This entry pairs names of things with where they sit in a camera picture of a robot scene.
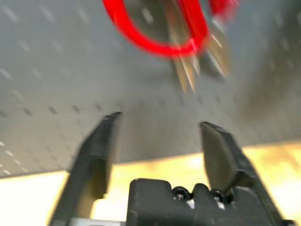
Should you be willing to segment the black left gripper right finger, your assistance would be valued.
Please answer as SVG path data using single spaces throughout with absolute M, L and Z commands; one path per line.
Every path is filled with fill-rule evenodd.
M 253 168 L 233 135 L 208 121 L 200 124 L 206 174 L 212 189 L 229 195 L 236 186 L 252 187 Z

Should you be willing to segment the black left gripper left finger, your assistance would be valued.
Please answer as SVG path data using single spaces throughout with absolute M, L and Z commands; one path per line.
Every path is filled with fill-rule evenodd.
M 53 223 L 89 218 L 93 203 L 106 194 L 121 116 L 121 112 L 104 116 L 83 141 L 51 217 Z

